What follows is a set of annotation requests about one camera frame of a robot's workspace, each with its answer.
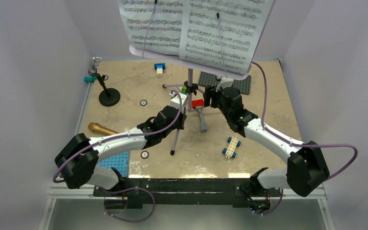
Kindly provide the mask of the gold microphone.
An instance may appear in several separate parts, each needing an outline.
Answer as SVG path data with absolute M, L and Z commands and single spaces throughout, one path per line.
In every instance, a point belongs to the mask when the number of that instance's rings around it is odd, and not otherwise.
M 118 134 L 118 132 L 116 132 L 112 129 L 106 128 L 106 127 L 100 125 L 99 123 L 94 123 L 94 122 L 91 122 L 91 123 L 88 124 L 88 129 L 93 133 L 101 134 L 101 135 L 105 135 L 105 136 Z

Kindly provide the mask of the white sheet music pages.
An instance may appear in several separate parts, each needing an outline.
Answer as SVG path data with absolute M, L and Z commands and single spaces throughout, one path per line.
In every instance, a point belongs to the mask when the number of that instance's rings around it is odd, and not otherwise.
M 273 0 L 185 0 L 179 58 L 246 74 Z

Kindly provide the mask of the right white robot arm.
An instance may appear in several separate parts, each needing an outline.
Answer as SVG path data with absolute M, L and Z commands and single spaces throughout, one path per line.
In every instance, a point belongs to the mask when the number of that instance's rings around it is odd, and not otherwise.
M 321 147 L 271 129 L 256 114 L 244 108 L 240 91 L 234 87 L 208 87 L 203 94 L 204 106 L 217 108 L 224 115 L 230 129 L 251 139 L 273 152 L 287 167 L 262 168 L 251 176 L 250 189 L 261 195 L 271 188 L 289 188 L 297 195 L 307 197 L 330 178 L 330 172 Z

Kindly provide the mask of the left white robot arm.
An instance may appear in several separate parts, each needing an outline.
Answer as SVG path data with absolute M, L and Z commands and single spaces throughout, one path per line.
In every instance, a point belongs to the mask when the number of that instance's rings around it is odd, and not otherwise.
M 118 196 L 124 189 L 120 173 L 97 163 L 124 152 L 158 145 L 173 130 L 182 129 L 185 119 L 184 107 L 168 105 L 156 116 L 126 132 L 101 138 L 76 134 L 55 157 L 58 170 L 53 176 L 53 182 L 66 183 L 69 189 L 78 189 L 85 184 L 97 185 L 110 195 Z

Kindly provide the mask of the lilac music stand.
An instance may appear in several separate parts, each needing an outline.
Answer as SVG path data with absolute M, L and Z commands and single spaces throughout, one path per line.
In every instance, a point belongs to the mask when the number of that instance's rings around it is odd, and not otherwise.
M 145 49 L 142 50 L 142 49 L 139 49 L 139 48 L 135 48 L 132 45 L 130 45 L 129 49 L 130 49 L 130 52 L 133 55 L 138 56 L 138 57 L 170 62 L 170 63 L 180 65 L 180 66 L 183 66 L 183 67 L 186 67 L 186 68 L 189 68 L 189 69 L 200 69 L 200 70 L 205 71 L 205 72 L 209 72 L 209 73 L 216 74 L 216 75 L 221 75 L 221 76 L 236 79 L 236 80 L 244 79 L 248 74 L 248 72 L 246 74 L 236 74 L 236 73 L 233 73 L 233 72 L 226 72 L 226 71 L 223 71 L 221 69 L 216 69 L 216 68 L 201 65 L 201 64 L 198 64 L 198 63 L 182 60 L 182 59 L 179 58 L 179 55 L 165 55 L 165 54 L 152 52 L 152 51 L 145 50 Z

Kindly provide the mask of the black microphone stand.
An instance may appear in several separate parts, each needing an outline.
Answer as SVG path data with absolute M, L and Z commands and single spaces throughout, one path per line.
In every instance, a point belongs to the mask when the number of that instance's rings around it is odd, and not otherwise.
M 97 68 L 95 66 L 92 67 L 92 70 L 89 70 L 89 75 L 91 77 L 96 77 L 99 84 L 103 88 L 102 92 L 99 94 L 99 102 L 101 105 L 111 107 L 116 105 L 120 101 L 120 92 L 115 88 L 106 87 L 103 75 L 97 72 Z

